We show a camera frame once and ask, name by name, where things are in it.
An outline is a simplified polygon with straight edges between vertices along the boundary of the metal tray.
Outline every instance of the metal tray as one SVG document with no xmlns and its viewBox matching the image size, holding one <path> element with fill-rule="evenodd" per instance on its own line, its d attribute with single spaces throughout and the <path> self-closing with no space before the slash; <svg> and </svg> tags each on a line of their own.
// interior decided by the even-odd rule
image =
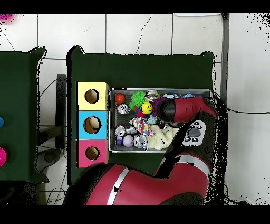
<svg viewBox="0 0 270 224">
<path fill-rule="evenodd" d="M 124 145 L 117 146 L 115 142 L 115 127 L 118 124 L 123 124 L 126 127 L 129 127 L 129 121 L 130 119 L 135 117 L 135 112 L 131 111 L 129 114 L 122 115 L 119 114 L 115 110 L 115 101 L 114 97 L 116 94 L 124 94 L 125 95 L 125 104 L 129 104 L 131 102 L 131 96 L 135 91 L 147 91 L 149 89 L 146 88 L 112 88 L 109 91 L 109 99 L 110 99 L 110 111 L 109 111 L 109 150 L 112 153 L 164 153 L 166 151 L 166 148 L 162 150 L 154 150 L 148 148 L 146 151 L 143 149 L 139 149 L 135 146 L 132 147 L 125 147 Z M 204 97 L 212 97 L 213 94 L 209 89 L 155 89 L 160 95 L 164 95 L 168 92 L 173 92 L 175 94 L 186 94 L 190 93 L 195 96 L 201 96 Z"/>
</svg>

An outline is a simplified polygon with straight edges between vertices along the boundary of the green table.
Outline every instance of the green table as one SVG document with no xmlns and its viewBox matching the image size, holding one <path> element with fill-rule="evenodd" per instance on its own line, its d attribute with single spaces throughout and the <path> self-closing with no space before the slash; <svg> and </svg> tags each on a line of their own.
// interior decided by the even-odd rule
<svg viewBox="0 0 270 224">
<path fill-rule="evenodd" d="M 0 52 L 0 147 L 6 163 L 0 181 L 46 182 L 35 169 L 37 152 L 37 72 L 44 48 L 30 52 Z"/>
<path fill-rule="evenodd" d="M 68 125 L 71 130 L 71 172 L 68 182 L 74 184 L 83 169 L 76 168 L 76 93 L 77 81 L 106 82 L 110 88 L 177 88 L 213 89 L 212 68 L 214 56 L 211 52 L 202 55 L 174 54 L 117 55 L 84 54 L 80 46 L 67 54 L 68 63 Z M 111 153 L 109 162 L 130 166 L 153 174 L 162 154 Z"/>
</svg>

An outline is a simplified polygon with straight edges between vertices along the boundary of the silver stripe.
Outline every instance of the silver stripe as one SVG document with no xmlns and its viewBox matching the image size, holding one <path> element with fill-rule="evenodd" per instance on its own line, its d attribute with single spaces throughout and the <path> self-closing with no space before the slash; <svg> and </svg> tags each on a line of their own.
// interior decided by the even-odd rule
<svg viewBox="0 0 270 224">
<path fill-rule="evenodd" d="M 165 162 L 165 158 L 163 158 L 162 160 L 161 160 L 161 163 L 160 163 L 160 166 Z"/>
<path fill-rule="evenodd" d="M 176 156 L 176 158 L 179 157 L 179 162 L 177 163 L 191 163 L 193 166 L 197 167 L 201 171 L 204 172 L 207 178 L 209 178 L 210 175 L 210 169 L 209 167 L 199 158 L 192 156 L 192 155 L 179 155 Z"/>
<path fill-rule="evenodd" d="M 108 199 L 108 203 L 107 205 L 111 206 L 113 205 L 113 202 L 116 198 L 117 195 L 117 191 L 115 191 L 115 188 L 119 188 L 121 183 L 123 182 L 125 176 L 128 174 L 129 169 L 125 168 L 122 173 L 119 175 L 119 177 L 117 178 L 116 182 L 114 183 L 114 186 L 112 187 L 112 191 L 110 193 L 109 199 Z"/>
</svg>

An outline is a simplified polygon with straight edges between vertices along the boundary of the smiley face ball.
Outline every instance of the smiley face ball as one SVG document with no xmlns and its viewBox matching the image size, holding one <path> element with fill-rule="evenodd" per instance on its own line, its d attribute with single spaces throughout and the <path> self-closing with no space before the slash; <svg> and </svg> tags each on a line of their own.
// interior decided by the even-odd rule
<svg viewBox="0 0 270 224">
<path fill-rule="evenodd" d="M 123 138 L 123 145 L 125 147 L 131 147 L 134 144 L 134 138 L 131 135 L 126 135 Z"/>
<path fill-rule="evenodd" d="M 141 106 L 141 111 L 144 114 L 150 114 L 153 111 L 153 106 L 151 103 L 149 102 L 145 102 L 142 106 Z"/>
<path fill-rule="evenodd" d="M 115 102 L 117 102 L 118 104 L 122 104 L 125 100 L 124 95 L 123 94 L 116 94 L 114 97 Z"/>
</svg>

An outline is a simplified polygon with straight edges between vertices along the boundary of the stacked boxes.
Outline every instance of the stacked boxes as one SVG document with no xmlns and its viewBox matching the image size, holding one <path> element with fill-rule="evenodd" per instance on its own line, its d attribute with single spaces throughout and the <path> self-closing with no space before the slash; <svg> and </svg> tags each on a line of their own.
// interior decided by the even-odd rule
<svg viewBox="0 0 270 224">
<path fill-rule="evenodd" d="M 76 165 L 107 163 L 109 86 L 105 82 L 77 82 Z"/>
</svg>

